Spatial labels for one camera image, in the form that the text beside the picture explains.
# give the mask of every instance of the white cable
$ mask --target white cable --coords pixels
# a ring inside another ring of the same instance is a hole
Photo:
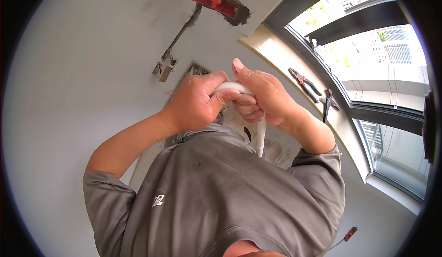
[[[254,94],[247,87],[245,87],[244,85],[238,82],[224,82],[213,91],[212,95],[226,88],[233,88],[238,90],[238,92],[241,94],[249,94],[254,96]],[[266,114],[264,113],[262,120],[260,122],[257,122],[256,124],[256,138],[257,138],[256,154],[259,157],[262,157],[262,152],[264,151],[264,137],[266,135],[266,127],[267,127]]]

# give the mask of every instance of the black window frame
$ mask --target black window frame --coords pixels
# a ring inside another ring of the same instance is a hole
[[[376,24],[381,26],[411,24],[411,22],[409,22],[409,20],[407,19],[408,17],[404,13],[402,13],[402,8],[400,7],[398,1],[369,0],[365,3],[355,5],[345,17],[335,20],[334,22],[331,22],[324,27],[319,28],[318,30],[311,32],[309,34],[310,37],[308,37],[309,40],[307,40],[305,37],[297,33],[288,24],[302,12],[316,4],[318,1],[320,0],[283,0],[265,19],[263,25],[268,28],[272,33],[274,33],[277,37],[279,37],[282,41],[284,41],[287,45],[289,45],[294,52],[301,56],[303,60],[305,60],[307,64],[310,65],[310,67],[321,78],[323,83],[332,90],[335,100],[338,102],[338,104],[350,120],[358,119],[370,121],[385,126],[395,127],[422,136],[424,118],[423,111],[399,107],[397,105],[386,105],[351,100],[346,93],[344,85],[331,72],[330,66],[317,52],[313,50],[314,46],[312,43],[312,38],[314,38],[314,36],[312,36],[311,34],[327,33],[327,31],[330,30],[330,28],[327,28],[330,26],[335,29],[336,26],[341,26],[343,34],[360,33],[357,32],[355,29],[352,30],[351,28],[346,27],[346,22],[352,15],[353,17],[357,18],[358,13],[361,15],[364,12],[366,13],[370,9],[376,10],[375,5],[388,7],[390,14],[396,14],[394,17],[380,18],[380,20],[384,21],[376,22]],[[360,134],[360,126],[358,127],[358,124],[354,122],[352,123],[352,126],[356,133]],[[365,149],[366,160],[370,166],[370,170],[373,175],[398,188],[419,203],[423,202],[420,197],[411,192],[407,187],[402,186],[399,183],[389,179],[388,177],[380,175],[378,172],[374,171],[372,164],[373,159],[370,153],[367,151],[366,142],[363,141],[363,137],[361,135],[359,135],[359,142],[362,149]]]

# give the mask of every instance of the gray t-shirt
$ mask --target gray t-shirt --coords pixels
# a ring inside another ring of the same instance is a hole
[[[136,194],[107,172],[83,177],[103,256],[222,256],[254,242],[287,256],[322,255],[344,210],[337,147],[303,149],[287,170],[250,151],[197,135],[162,151]]]

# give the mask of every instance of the shirt logo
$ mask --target shirt logo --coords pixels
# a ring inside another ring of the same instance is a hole
[[[158,196],[154,197],[152,207],[157,206],[157,205],[162,205],[163,203],[161,201],[163,198],[164,198],[164,195],[158,195]]]

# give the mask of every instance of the hand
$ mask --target hand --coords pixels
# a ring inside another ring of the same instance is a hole
[[[237,58],[233,60],[232,71],[238,81],[255,94],[255,97],[243,94],[233,101],[235,110],[246,122],[261,121],[265,112],[267,123],[279,126],[297,108],[296,102],[273,75],[261,71],[253,72]]]
[[[162,121],[174,133],[207,127],[224,105],[241,97],[235,89],[223,89],[210,97],[215,88],[224,82],[229,82],[229,77],[223,71],[184,78],[172,101],[159,113]]]

